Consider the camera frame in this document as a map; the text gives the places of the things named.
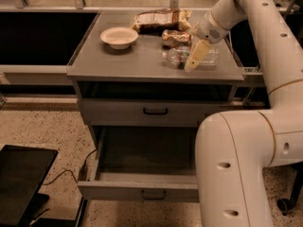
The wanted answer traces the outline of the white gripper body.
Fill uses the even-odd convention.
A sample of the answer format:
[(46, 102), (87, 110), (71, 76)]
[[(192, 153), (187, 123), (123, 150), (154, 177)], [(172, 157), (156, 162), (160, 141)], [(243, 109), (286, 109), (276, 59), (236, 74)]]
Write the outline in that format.
[(216, 44), (221, 41), (229, 31), (230, 19), (221, 12), (208, 11), (190, 31), (190, 34)]

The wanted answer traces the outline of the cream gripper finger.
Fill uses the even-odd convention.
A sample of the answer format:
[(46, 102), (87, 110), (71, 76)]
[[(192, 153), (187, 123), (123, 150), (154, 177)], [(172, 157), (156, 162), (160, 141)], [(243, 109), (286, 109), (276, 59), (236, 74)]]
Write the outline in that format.
[(210, 51), (210, 48), (210, 42), (207, 40), (201, 39), (199, 42), (197, 42), (189, 53), (185, 65), (185, 71), (189, 73), (195, 70), (196, 67), (207, 55), (207, 53)]

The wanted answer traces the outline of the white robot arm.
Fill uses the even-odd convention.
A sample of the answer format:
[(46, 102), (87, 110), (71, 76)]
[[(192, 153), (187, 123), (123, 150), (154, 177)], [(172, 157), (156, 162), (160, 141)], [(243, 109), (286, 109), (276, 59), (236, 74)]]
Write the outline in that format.
[(200, 125), (195, 163), (203, 227), (274, 227), (265, 167), (303, 159), (303, 49), (274, 0), (219, 0), (198, 26), (230, 29), (246, 19), (270, 107), (214, 113)]

